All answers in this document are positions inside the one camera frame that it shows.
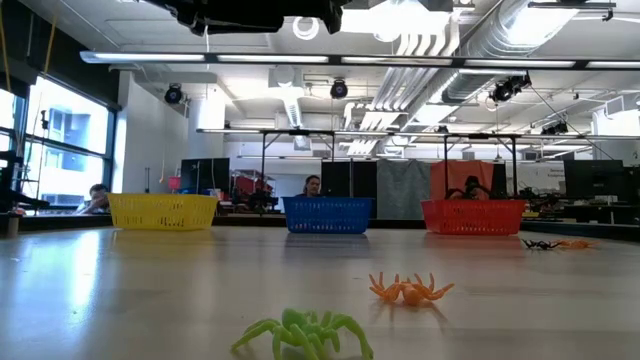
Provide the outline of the large window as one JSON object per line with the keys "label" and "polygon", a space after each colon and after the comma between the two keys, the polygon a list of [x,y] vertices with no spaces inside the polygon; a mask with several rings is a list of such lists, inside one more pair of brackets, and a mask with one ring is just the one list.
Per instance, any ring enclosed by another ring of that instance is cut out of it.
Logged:
{"label": "large window", "polygon": [[10,188],[48,205],[28,215],[72,214],[94,185],[111,185],[115,113],[39,77],[20,96],[0,87],[0,152],[17,155]]}

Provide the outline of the white ribbed ceiling pipes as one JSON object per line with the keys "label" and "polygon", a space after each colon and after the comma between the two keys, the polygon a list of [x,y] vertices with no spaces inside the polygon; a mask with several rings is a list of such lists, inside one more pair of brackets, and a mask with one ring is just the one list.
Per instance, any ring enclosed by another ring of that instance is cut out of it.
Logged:
{"label": "white ribbed ceiling pipes", "polygon": [[[401,34],[395,55],[450,55],[459,44],[459,27],[446,25],[435,34]],[[366,105],[348,103],[344,110],[347,131],[397,131],[398,119],[407,121],[411,103],[419,97],[435,68],[389,68],[382,84]]]}

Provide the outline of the black background rig frame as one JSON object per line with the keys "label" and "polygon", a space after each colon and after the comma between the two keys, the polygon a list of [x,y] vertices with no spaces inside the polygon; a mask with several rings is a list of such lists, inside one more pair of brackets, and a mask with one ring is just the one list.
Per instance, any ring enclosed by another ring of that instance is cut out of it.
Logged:
{"label": "black background rig frame", "polygon": [[393,137],[408,137],[408,138],[442,138],[443,142],[448,138],[463,138],[469,140],[489,140],[489,139],[508,139],[515,141],[518,140],[576,140],[584,141],[588,143],[594,143],[596,141],[640,141],[640,136],[630,135],[540,135],[540,134],[517,134],[517,133],[500,133],[492,134],[485,132],[474,133],[438,133],[438,132],[397,132],[397,131],[346,131],[346,130],[309,130],[309,129],[205,129],[197,128],[197,133],[205,134],[286,134],[289,136],[311,136],[311,135],[326,135],[335,139],[336,136],[343,137],[364,137],[364,138],[393,138]]}

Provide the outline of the white ceiling duct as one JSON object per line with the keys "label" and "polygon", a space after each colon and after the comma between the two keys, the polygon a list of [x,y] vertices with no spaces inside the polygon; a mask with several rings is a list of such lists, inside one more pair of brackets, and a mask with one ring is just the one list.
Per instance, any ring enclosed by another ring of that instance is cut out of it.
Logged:
{"label": "white ceiling duct", "polygon": [[267,93],[283,102],[290,126],[300,128],[302,116],[299,99],[305,95],[301,70],[291,65],[276,65],[271,68]]}

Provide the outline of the person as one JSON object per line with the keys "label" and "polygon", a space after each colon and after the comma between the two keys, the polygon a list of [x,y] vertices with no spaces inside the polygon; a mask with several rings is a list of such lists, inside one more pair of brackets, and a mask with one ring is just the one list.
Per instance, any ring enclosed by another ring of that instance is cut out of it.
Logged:
{"label": "person", "polygon": [[303,190],[298,197],[318,197],[320,195],[321,179],[316,175],[306,178]]}
{"label": "person", "polygon": [[83,202],[75,215],[96,215],[110,212],[108,188],[104,184],[95,184],[89,190],[90,199]]}
{"label": "person", "polygon": [[491,190],[482,185],[478,177],[473,175],[467,177],[465,181],[465,189],[463,191],[464,199],[488,200],[491,196]]}

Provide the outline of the black aluminium table frame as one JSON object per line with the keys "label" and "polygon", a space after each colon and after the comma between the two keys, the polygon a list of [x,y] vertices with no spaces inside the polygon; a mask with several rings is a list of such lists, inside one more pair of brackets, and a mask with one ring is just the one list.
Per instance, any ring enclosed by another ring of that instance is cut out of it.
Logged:
{"label": "black aluminium table frame", "polygon": [[[110,215],[46,215],[17,217],[17,232],[62,231],[76,229],[98,229],[115,227]],[[285,228],[284,217],[215,217],[212,227],[267,227]],[[384,220],[369,221],[369,229],[393,230],[426,230],[423,220]],[[640,225],[563,223],[550,221],[523,221],[520,230],[524,232],[546,233],[554,235],[574,236],[581,238],[598,238],[620,240],[640,244]]]}

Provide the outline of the white ceiling light panel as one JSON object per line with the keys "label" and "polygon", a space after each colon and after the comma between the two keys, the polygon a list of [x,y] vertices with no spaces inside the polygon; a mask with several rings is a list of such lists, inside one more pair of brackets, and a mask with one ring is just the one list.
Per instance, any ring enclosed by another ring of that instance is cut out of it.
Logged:
{"label": "white ceiling light panel", "polygon": [[369,9],[343,9],[341,32],[377,34],[435,34],[453,10],[429,10],[421,0],[385,0]]}

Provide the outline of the long ceiling light bar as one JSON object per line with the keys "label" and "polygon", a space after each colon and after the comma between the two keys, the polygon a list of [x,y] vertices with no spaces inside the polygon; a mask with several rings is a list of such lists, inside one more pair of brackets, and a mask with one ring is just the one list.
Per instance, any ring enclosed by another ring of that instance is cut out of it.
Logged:
{"label": "long ceiling light bar", "polygon": [[367,66],[542,71],[640,71],[640,59],[477,58],[397,55],[159,53],[82,51],[89,64],[232,64]]}

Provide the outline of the orange hanging cloth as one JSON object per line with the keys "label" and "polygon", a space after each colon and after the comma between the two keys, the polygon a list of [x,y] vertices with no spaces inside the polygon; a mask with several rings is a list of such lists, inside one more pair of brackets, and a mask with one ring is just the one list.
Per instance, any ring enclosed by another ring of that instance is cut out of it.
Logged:
{"label": "orange hanging cloth", "polygon": [[449,189],[466,189],[469,176],[477,178],[479,183],[491,189],[494,165],[483,161],[448,160],[431,164],[430,199],[442,200]]}

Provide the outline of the black shelf rack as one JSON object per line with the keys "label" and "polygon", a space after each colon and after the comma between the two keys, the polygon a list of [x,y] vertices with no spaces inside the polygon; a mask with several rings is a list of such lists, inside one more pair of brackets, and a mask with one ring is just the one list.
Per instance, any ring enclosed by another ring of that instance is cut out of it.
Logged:
{"label": "black shelf rack", "polygon": [[0,151],[0,161],[6,162],[4,166],[0,166],[0,238],[17,235],[20,219],[23,217],[16,210],[17,205],[26,204],[36,209],[50,205],[47,201],[28,197],[13,189],[16,165],[22,160],[15,150]]}

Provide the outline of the blue plastic basket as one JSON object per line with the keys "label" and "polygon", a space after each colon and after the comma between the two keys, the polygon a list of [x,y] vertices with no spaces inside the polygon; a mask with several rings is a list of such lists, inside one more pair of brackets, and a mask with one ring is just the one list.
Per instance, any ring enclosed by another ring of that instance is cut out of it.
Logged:
{"label": "blue plastic basket", "polygon": [[371,198],[284,197],[291,233],[362,234],[369,224]]}

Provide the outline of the white board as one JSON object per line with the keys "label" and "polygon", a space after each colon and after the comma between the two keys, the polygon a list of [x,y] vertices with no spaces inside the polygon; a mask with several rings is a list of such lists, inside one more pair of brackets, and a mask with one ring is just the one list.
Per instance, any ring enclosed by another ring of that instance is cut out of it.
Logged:
{"label": "white board", "polygon": [[518,189],[560,191],[565,182],[563,163],[525,163],[517,167]]}

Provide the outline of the dark background desk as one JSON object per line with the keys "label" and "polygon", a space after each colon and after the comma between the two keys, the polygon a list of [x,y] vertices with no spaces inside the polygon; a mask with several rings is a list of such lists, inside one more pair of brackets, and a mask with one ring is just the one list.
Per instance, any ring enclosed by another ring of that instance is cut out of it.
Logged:
{"label": "dark background desk", "polygon": [[563,216],[578,223],[640,226],[640,204],[604,198],[580,199],[566,204]]}

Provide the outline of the grey hanging cloth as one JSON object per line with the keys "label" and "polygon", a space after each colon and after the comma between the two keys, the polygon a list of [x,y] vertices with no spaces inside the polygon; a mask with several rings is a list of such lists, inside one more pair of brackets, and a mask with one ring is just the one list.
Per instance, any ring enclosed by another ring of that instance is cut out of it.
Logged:
{"label": "grey hanging cloth", "polygon": [[431,165],[418,160],[379,160],[376,165],[377,217],[422,220],[421,202],[430,198]]}

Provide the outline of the yellow plastic basket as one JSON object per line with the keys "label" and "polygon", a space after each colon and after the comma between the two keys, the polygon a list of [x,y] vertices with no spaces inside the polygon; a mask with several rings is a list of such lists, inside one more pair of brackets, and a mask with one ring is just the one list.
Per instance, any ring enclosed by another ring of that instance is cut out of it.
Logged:
{"label": "yellow plastic basket", "polygon": [[211,227],[218,198],[193,194],[109,193],[115,227],[129,230],[191,231]]}

